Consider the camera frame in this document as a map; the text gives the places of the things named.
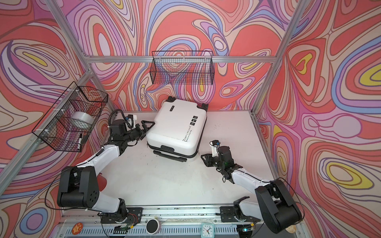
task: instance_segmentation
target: white suitcase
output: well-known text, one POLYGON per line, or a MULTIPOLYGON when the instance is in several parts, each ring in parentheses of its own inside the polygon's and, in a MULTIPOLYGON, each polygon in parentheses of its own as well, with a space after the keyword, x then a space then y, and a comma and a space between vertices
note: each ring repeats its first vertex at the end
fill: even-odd
POLYGON ((147 132, 148 146, 154 153, 181 162, 197 155, 207 119, 208 105, 169 97, 147 132))

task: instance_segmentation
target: white tabletop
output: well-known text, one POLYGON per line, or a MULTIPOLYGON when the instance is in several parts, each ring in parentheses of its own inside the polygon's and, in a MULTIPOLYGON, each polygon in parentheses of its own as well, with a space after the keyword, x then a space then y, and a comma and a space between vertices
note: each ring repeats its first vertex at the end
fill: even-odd
MULTIPOLYGON (((139 122, 153 121, 156 112, 134 114, 139 122)), ((208 112, 207 116, 200 155, 211 153, 209 142, 217 139, 230 147, 235 163, 259 177, 274 179, 249 112, 208 112)), ((255 197, 239 185, 223 183, 222 175, 206 167, 199 155, 193 162, 178 162, 152 151, 146 139, 128 147, 101 171, 107 179, 103 192, 136 206, 223 204, 255 197)))

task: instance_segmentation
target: wire basket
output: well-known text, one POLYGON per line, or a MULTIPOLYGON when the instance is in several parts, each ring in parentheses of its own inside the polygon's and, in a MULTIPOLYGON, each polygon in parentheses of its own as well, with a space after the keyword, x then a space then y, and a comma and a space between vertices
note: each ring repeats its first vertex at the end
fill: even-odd
POLYGON ((212 85, 212 51, 153 51, 152 84, 212 85))
POLYGON ((54 150, 81 152, 109 97, 107 93, 89 86, 76 85, 75 89, 69 86, 66 90, 71 91, 71 95, 60 109, 54 109, 57 113, 53 119, 44 129, 36 130, 48 111, 32 132, 54 150), (78 114, 90 120, 78 118, 78 114))

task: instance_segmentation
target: colorful patterned wall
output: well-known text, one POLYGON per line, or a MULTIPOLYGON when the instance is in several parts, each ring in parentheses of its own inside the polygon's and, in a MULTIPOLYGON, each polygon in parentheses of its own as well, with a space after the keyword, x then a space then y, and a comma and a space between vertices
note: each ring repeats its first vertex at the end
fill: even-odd
MULTIPOLYGON (((84 70, 43 0, 0 1, 0 173, 32 128, 84 70)), ((0 237, 48 237, 61 212, 47 209, 44 193, 67 165, 87 159, 107 129, 103 111, 82 153, 41 144, 0 196, 0 237)), ((57 182, 48 195, 56 206, 57 182)))
POLYGON ((381 237, 380 70, 381 1, 313 0, 256 112, 312 237, 381 237))
POLYGON ((95 56, 149 56, 179 47, 211 49, 219 56, 264 49, 275 55, 296 5, 291 0, 59 2, 84 52, 95 56))
POLYGON ((168 96, 208 103, 209 110, 250 110, 270 64, 226 65, 225 75, 215 72, 213 85, 152 85, 150 64, 145 63, 94 63, 93 69, 122 110, 159 110, 168 96))

